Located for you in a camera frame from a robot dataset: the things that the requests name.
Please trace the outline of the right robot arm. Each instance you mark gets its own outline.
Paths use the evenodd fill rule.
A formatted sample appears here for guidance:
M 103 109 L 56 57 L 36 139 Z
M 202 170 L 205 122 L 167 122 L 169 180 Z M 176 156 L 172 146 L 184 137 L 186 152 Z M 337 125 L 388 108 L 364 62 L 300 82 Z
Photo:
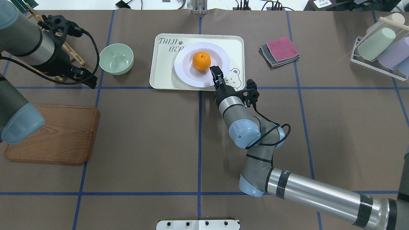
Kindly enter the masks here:
M 375 199 L 276 168 L 273 166 L 274 150 L 281 146 L 289 133 L 283 131 L 283 125 L 270 121 L 261 113 L 250 115 L 249 107 L 257 109 L 257 84 L 247 80 L 246 89 L 236 91 L 226 83 L 219 66 L 212 66 L 209 71 L 216 89 L 216 105 L 229 136 L 237 147 L 247 150 L 239 181 L 242 192 L 255 197 L 268 193 L 365 230 L 408 229 L 407 153 L 395 200 Z

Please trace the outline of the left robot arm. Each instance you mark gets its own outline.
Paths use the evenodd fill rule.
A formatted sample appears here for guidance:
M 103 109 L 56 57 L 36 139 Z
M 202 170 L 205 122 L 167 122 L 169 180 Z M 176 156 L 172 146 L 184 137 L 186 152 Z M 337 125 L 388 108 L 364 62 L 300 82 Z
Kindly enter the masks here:
M 84 84 L 95 89 L 100 54 L 92 35 L 63 15 L 42 15 L 34 24 L 11 1 L 1 1 L 1 60 L 60 85 Z M 89 71 L 75 66 L 63 48 L 68 36 L 91 40 L 96 65 Z M 1 75 L 1 141 L 16 145 L 45 125 L 45 118 L 35 105 Z

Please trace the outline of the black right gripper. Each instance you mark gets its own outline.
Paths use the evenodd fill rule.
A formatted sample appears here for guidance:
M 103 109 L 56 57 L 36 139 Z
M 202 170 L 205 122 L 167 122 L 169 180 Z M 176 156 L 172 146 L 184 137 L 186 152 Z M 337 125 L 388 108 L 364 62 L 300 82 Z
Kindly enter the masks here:
M 221 104 L 224 99 L 230 96 L 236 96 L 236 90 L 232 86 L 226 85 L 224 74 L 220 67 L 211 66 L 209 69 L 212 74 L 214 87 L 216 90 L 214 93 L 216 104 Z

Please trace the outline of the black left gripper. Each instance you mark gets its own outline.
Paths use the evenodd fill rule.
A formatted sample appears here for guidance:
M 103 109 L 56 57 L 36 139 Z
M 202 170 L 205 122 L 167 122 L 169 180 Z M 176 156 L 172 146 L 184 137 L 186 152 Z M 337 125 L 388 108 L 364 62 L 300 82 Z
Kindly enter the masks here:
M 43 64 L 43 73 L 45 75 L 66 75 L 73 73 L 73 79 L 79 80 L 91 89 L 95 89 L 98 78 L 95 76 L 98 70 L 96 64 L 91 72 L 84 67 L 77 67 L 71 64 L 70 57 L 61 46 L 54 46 L 51 57 Z

